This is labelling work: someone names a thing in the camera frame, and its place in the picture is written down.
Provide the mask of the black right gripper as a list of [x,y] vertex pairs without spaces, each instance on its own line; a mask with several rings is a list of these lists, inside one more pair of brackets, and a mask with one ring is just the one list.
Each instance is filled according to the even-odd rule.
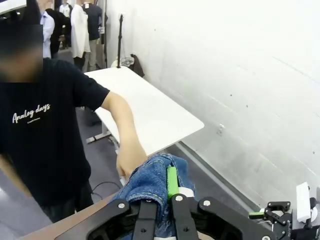
[[249,219],[270,221],[276,240],[299,240],[300,222],[296,211],[289,213],[290,208],[290,201],[270,201],[259,212],[249,213]]

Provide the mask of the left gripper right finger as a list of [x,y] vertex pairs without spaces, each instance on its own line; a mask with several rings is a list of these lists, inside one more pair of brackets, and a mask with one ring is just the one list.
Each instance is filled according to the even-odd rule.
[[197,240],[202,233],[214,240],[274,240],[275,234],[244,217],[212,197],[196,201],[187,189],[182,193],[178,172],[173,166],[167,169],[169,205],[177,240]]

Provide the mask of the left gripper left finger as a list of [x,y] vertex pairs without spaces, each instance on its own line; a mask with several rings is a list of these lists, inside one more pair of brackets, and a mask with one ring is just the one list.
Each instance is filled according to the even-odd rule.
[[87,240],[152,240],[155,237],[158,205],[149,199],[127,202],[116,199],[97,212],[97,223]]

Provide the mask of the person's left hand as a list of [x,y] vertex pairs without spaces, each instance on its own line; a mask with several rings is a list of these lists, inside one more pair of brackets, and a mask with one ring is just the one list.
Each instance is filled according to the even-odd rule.
[[116,158],[116,169],[119,176],[127,179],[146,160],[147,155],[142,147],[121,146]]

